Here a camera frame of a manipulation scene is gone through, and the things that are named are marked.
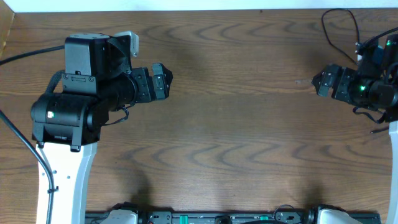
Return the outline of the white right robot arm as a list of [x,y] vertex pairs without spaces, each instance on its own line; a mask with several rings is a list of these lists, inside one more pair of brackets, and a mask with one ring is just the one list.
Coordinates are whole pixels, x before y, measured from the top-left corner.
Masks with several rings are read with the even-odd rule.
[[375,123],[389,123],[392,144],[391,194],[386,222],[397,223],[397,35],[388,35],[385,47],[378,45],[382,35],[357,43],[358,69],[327,65],[315,75],[312,84],[319,96],[328,96],[358,109],[381,112]]

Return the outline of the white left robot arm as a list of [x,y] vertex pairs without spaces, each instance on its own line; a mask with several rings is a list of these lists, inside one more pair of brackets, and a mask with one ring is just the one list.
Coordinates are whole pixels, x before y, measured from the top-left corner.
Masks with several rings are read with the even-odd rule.
[[39,167],[37,223],[83,223],[91,166],[109,114],[169,96],[172,72],[161,63],[133,68],[139,38],[72,34],[65,69],[32,105],[32,137]]

